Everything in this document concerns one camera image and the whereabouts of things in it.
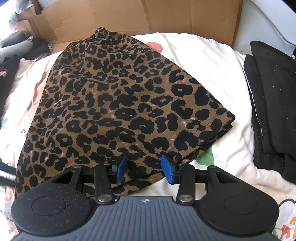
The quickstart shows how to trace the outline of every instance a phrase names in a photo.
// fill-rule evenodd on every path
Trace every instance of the mattress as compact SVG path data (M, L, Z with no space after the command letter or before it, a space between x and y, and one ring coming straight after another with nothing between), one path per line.
M191 162L196 169L216 165L254 187L271 195L279 204L280 216L273 234L281 240L296 238L296 185L285 181L279 173L257 169L253 164L254 137L252 107L243 73L245 56L229 46L190 34L147 34L134 36L148 43L162 46L166 58L197 79L236 118L233 128L201 156ZM15 83L5 105L0 130L0 158L17 166L26 133L38 106L51 66L60 53L35 63L21 60ZM178 185L166 179L144 188L135 196L177 195ZM196 185L196 199L205 194L204 185ZM10 207L14 192L2 188L0 196L0 232L2 240L10 240L17 230L10 221Z

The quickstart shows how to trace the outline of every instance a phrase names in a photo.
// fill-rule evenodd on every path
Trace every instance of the white bedsheet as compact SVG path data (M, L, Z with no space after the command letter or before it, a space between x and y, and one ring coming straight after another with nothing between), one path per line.
M244 55L232 50L227 45L190 34L154 33L135 36L135 38L144 43L156 42L161 44L163 47L162 55L196 78L225 108L236 116L233 128L212 146L213 162L216 166L268 193L279 204L282 203L279 221L274 234L279 238L281 237L282 240L292 240L293 235L296 235L294 233L296 185L285 181L275 171L258 170L253 164L252 108L242 70ZM7 112L9 111L14 110L9 106ZM27 131L31 122L25 121L25 118L23 118L22 124L24 125L22 128ZM9 161L13 165L17 165L25 139L20 139L17 145L13 145L11 141L9 141L11 149L6 149L6 155L10 156ZM0 142L0 157L3 149L5 147ZM206 169L205 165L197 164L196 161L193 161L192 165L198 169ZM133 195L171 195L175 198L177 190L178 185L169 185L165 179L162 179ZM204 185L196 185L196 198L201 198L204 194ZM1 215L0 213L0 228L3 225Z

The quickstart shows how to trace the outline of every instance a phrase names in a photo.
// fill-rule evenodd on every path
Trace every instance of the brown and black garment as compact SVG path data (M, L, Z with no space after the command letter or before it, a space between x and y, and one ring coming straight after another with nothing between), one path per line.
M73 165L128 158L116 195L163 178L160 153L187 162L234 115L196 79L144 43L99 28L54 63L19 158L16 194ZM86 187L93 194L91 186Z

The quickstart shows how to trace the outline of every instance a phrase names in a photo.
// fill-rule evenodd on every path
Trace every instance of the white wall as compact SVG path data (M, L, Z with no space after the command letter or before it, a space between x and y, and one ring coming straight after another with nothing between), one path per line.
M252 54L250 42L254 40L292 56L296 45L296 13L282 0L244 0L234 49Z

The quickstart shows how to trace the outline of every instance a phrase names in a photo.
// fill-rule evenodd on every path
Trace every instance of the leopard print fabric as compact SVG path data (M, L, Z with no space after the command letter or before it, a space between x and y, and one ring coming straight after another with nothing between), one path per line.
M128 158L116 195L161 178L161 152L189 161L231 128L234 115L196 79L125 34L99 28L54 63L19 158L16 194L73 165ZM93 194L93 187L85 193Z

